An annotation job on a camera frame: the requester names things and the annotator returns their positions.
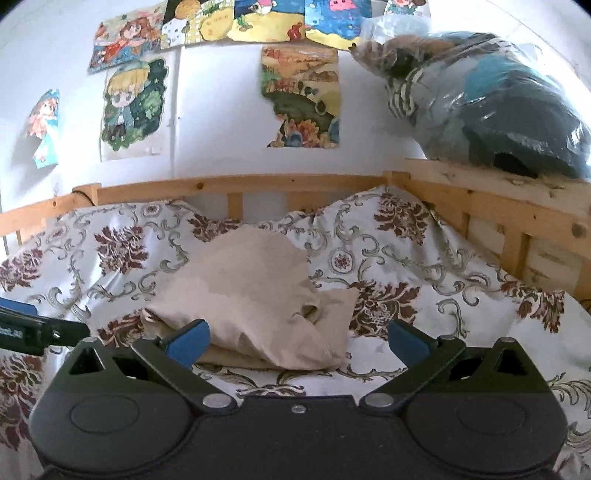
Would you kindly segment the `landscape poster torn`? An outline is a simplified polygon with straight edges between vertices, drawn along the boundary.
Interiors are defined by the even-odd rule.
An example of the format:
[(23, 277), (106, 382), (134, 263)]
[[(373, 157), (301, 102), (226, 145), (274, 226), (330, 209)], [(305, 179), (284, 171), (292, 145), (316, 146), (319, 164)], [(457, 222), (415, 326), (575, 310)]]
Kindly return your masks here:
[(339, 53), (325, 47), (262, 49), (260, 90), (280, 122), (270, 148), (339, 146), (342, 95)]

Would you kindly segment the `wooden bed frame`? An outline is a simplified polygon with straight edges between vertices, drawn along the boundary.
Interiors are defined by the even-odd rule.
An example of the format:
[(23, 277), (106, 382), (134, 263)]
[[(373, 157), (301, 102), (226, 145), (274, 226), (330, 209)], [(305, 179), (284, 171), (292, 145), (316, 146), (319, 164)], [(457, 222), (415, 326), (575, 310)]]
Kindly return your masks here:
[(380, 176), (344, 174), (223, 175), (150, 181), (112, 187), (89, 184), (71, 193), (2, 214), (1, 235), (19, 242), (41, 231), (47, 219), (86, 206), (190, 198), (218, 194), (226, 214), (245, 216), (250, 193), (283, 193), (287, 210), (314, 211), (332, 193), (399, 187), (428, 205), (462, 236), (500, 256), (511, 275), (540, 288), (590, 297), (590, 186), (560, 178), (530, 179), (495, 170), (408, 159), (402, 172)]

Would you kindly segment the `small girl poster left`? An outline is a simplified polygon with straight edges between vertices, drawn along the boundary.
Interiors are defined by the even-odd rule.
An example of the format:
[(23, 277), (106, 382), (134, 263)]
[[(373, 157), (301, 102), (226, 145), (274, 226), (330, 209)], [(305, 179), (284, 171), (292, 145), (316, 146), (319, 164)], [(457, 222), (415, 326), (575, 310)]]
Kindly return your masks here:
[(40, 141), (32, 156), (37, 169), (58, 164), (59, 99), (59, 91), (49, 89), (39, 98), (28, 118), (27, 135)]

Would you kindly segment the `plastic bag of clothes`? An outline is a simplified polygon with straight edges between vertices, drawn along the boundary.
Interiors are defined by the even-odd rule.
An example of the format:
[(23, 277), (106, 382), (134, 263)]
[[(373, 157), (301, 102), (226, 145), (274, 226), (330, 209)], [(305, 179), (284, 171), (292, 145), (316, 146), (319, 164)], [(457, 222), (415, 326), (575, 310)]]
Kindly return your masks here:
[(589, 123), (514, 43), (387, 15), (363, 23), (349, 51), (384, 79), (390, 111), (409, 122), (427, 158), (530, 178), (589, 179)]

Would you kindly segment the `top right small poster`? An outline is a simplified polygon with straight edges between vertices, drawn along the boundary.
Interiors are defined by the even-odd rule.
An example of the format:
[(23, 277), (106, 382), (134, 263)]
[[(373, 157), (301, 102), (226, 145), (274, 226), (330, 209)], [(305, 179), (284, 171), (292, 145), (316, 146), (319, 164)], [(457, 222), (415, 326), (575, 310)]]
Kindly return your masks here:
[(411, 15), (429, 18), (431, 16), (427, 0), (388, 0), (385, 15)]

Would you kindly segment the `beige garment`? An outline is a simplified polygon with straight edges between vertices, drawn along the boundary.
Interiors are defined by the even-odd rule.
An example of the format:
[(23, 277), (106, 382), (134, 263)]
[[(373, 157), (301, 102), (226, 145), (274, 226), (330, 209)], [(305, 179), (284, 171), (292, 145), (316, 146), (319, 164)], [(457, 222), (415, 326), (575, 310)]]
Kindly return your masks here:
[(165, 337), (195, 319), (211, 329), (204, 364), (315, 371), (346, 359), (359, 292), (321, 291), (287, 236), (240, 227), (204, 244), (143, 308), (145, 333)]

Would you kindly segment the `blond child poster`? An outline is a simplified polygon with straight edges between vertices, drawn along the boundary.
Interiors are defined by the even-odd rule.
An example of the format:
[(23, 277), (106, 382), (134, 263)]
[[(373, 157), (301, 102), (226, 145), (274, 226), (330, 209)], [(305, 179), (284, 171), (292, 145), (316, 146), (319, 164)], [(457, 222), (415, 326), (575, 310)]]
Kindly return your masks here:
[(169, 84), (164, 56), (133, 60), (108, 74), (100, 132), (103, 162), (163, 154), (168, 142)]

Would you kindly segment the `yellow bird poster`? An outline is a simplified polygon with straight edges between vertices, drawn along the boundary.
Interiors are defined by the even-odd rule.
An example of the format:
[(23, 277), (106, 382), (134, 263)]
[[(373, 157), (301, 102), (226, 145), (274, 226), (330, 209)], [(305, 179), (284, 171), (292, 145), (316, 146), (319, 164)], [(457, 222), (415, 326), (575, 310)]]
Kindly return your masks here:
[(304, 39), (301, 0), (239, 0), (228, 38), (235, 42), (280, 43)]

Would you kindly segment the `yellow cheese poster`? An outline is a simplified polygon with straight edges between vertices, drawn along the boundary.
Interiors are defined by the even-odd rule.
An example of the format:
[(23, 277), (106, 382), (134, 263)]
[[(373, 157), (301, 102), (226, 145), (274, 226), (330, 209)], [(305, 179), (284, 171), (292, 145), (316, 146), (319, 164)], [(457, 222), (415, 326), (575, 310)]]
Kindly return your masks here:
[(162, 50), (221, 40), (231, 29), (233, 0), (169, 0), (161, 26)]

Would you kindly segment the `red-haired girl poster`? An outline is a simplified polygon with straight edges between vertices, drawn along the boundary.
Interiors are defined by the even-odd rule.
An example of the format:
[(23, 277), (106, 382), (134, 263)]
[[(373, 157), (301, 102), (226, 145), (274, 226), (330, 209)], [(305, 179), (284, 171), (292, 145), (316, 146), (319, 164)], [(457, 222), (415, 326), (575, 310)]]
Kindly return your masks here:
[(139, 59), (160, 46), (166, 2), (102, 21), (95, 34), (87, 71), (93, 74)]

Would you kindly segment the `floral white bedspread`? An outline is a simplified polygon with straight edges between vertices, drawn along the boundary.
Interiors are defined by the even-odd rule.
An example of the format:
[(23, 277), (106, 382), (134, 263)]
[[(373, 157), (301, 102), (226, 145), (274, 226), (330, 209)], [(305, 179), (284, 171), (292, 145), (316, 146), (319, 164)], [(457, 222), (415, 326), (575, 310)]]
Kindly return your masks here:
[[(44, 316), (78, 321), (109, 347), (143, 333), (141, 309), (216, 237), (238, 227), (182, 201), (83, 208), (51, 220), (1, 265), (1, 294)], [(346, 359), (312, 373), (197, 365), (235, 398), (363, 395), (401, 373), (388, 324), (412, 323), (471, 346), (517, 339), (568, 422), (557, 460), (565, 479), (590, 475), (590, 316), (563, 290), (527, 285), (489, 261), (398, 188), (377, 187), (315, 214), (263, 222), (308, 253), (315, 287), (356, 288)]]

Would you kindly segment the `blue sea poster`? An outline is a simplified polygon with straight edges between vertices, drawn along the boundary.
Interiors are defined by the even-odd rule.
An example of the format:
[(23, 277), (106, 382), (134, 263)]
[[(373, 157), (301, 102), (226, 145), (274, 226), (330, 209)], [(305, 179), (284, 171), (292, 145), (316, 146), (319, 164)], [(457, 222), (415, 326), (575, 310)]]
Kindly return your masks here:
[(305, 1), (305, 36), (321, 45), (349, 50), (359, 42), (363, 20), (372, 16), (370, 0)]

